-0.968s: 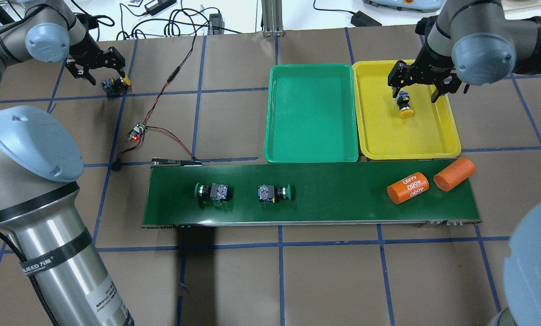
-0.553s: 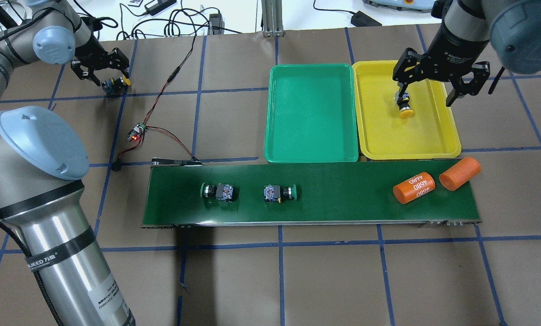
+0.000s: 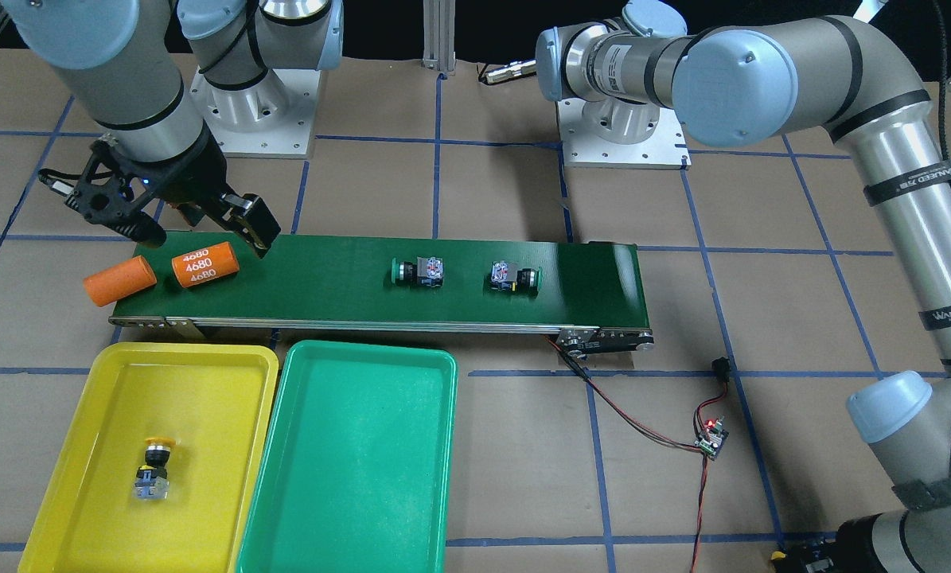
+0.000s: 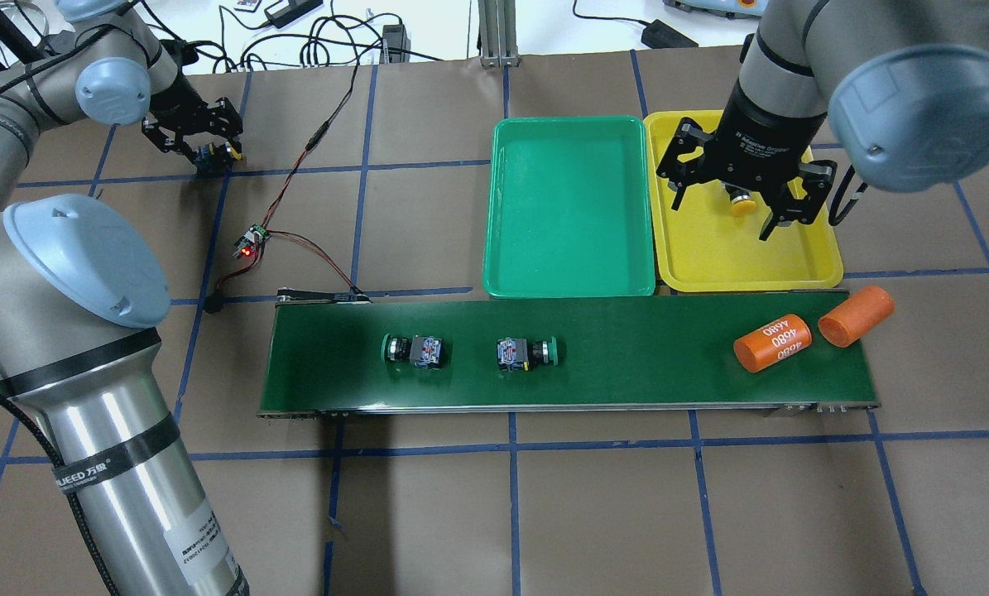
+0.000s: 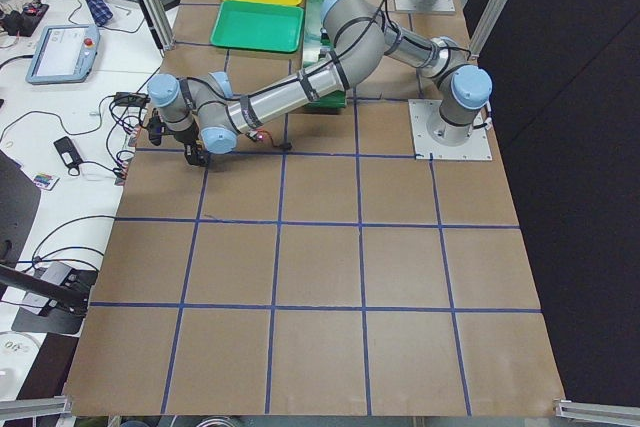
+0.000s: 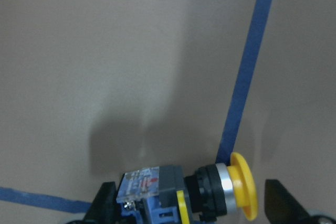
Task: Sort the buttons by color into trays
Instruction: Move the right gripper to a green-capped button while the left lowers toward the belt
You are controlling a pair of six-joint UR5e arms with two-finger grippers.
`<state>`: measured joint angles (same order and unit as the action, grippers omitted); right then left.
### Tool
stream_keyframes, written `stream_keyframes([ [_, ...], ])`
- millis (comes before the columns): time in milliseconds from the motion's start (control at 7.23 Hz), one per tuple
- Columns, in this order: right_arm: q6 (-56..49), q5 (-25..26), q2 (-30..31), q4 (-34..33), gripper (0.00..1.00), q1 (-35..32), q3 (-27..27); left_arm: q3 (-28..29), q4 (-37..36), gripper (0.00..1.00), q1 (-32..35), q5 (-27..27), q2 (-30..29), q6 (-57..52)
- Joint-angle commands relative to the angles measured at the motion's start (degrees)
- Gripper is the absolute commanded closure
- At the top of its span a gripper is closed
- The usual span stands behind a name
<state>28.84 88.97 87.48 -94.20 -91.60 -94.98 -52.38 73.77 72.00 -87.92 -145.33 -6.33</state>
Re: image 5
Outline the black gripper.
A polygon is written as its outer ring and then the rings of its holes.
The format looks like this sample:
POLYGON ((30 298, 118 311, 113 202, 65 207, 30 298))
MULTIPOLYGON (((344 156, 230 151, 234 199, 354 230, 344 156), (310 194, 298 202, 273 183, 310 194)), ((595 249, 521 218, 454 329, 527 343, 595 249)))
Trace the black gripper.
POLYGON ((189 165, 204 167, 208 155, 200 141, 198 129, 187 129, 177 133, 177 141, 184 146, 184 157, 189 165))

